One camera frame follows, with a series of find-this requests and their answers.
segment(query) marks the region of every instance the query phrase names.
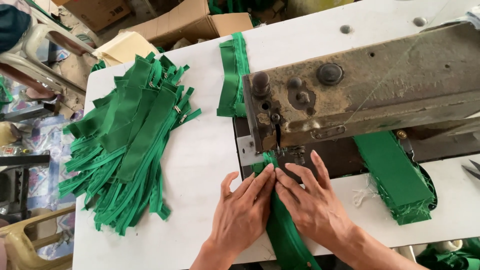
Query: hand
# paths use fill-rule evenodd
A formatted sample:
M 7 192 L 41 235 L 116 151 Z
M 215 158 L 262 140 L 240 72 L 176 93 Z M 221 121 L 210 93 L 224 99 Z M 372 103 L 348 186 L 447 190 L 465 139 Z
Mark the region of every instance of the hand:
M 231 192 L 230 183 L 237 176 L 238 172 L 232 172 L 222 182 L 212 234 L 207 240 L 234 258 L 264 233 L 275 184 L 273 164 L 268 164 L 257 177 L 250 175 Z
M 317 178 L 310 169 L 287 163 L 285 168 L 302 179 L 305 189 L 276 168 L 278 182 L 275 190 L 290 212 L 297 229 L 333 251 L 332 248 L 347 239 L 354 224 L 333 192 L 324 162 L 315 151 L 312 151 L 310 157 L 316 167 Z

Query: industrial sewing machine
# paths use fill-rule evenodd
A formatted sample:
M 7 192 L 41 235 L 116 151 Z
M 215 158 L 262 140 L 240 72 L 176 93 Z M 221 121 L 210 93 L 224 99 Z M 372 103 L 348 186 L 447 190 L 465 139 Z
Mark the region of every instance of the industrial sewing machine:
M 363 162 L 351 136 L 382 130 L 408 135 L 417 161 L 480 152 L 478 59 L 480 32 L 463 23 L 244 75 L 244 173 L 268 150 L 309 167 L 310 149 L 331 176 L 355 173 Z

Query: white plastic chair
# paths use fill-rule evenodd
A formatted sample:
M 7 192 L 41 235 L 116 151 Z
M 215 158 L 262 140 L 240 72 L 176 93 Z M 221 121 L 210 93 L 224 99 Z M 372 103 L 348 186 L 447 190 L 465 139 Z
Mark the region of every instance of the white plastic chair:
M 88 53 L 94 52 L 94 49 L 83 41 L 81 41 L 76 36 L 72 35 L 70 32 L 50 20 L 40 11 L 32 8 L 32 20 L 30 27 L 28 28 L 26 34 L 20 39 L 20 41 L 13 47 L 11 50 L 0 54 L 0 62 L 8 64 L 22 73 L 34 78 L 37 81 L 40 81 L 54 90 L 62 91 L 62 86 L 71 89 L 83 96 L 85 96 L 86 91 L 82 87 L 76 85 L 74 82 L 69 79 L 61 76 L 56 73 L 48 66 L 44 65 L 36 56 L 36 50 L 40 47 L 43 39 L 48 39 L 51 42 L 65 48 L 66 50 L 79 55 L 79 52 L 72 49 L 67 44 L 59 44 L 58 41 L 54 40 L 49 32 L 54 31 L 60 33 L 62 36 L 67 39 L 75 42 L 80 47 L 85 49 Z

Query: sandal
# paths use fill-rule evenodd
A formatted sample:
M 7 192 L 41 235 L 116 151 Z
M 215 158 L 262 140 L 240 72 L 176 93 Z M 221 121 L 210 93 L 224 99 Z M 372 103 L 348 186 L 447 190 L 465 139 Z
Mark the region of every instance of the sandal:
M 53 95 L 51 98 L 31 98 L 27 96 L 27 89 L 20 90 L 18 97 L 25 102 L 35 102 L 35 101 L 53 101 L 57 98 L 57 95 Z
M 84 43 L 92 43 L 93 46 L 91 47 L 94 49 L 96 48 L 95 42 L 89 36 L 87 36 L 87 34 L 76 34 L 75 36 Z

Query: person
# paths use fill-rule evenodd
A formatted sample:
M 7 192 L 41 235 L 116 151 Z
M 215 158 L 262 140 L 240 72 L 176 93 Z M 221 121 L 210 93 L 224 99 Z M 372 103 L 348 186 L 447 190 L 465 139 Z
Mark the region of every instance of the person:
M 333 252 L 353 269 L 426 270 L 355 225 L 336 197 L 322 159 L 315 151 L 310 157 L 316 168 L 316 178 L 305 167 L 285 164 L 287 170 L 302 179 L 305 189 L 283 170 L 269 164 L 257 177 L 251 175 L 231 192 L 230 183 L 239 173 L 229 173 L 221 184 L 212 232 L 190 270 L 228 269 L 240 252 L 264 233 L 273 188 L 299 232 Z
M 0 0 L 0 54 L 11 50 L 23 38 L 30 27 L 31 14 L 31 8 L 24 0 Z M 49 34 L 56 43 L 68 45 L 75 54 L 86 53 L 85 49 L 60 33 L 50 32 Z M 87 45 L 95 46 L 86 34 L 78 34 L 77 37 Z M 52 101 L 57 97 L 53 91 L 32 77 L 7 64 L 0 63 L 0 74 L 28 87 L 19 94 L 20 99 L 24 101 Z

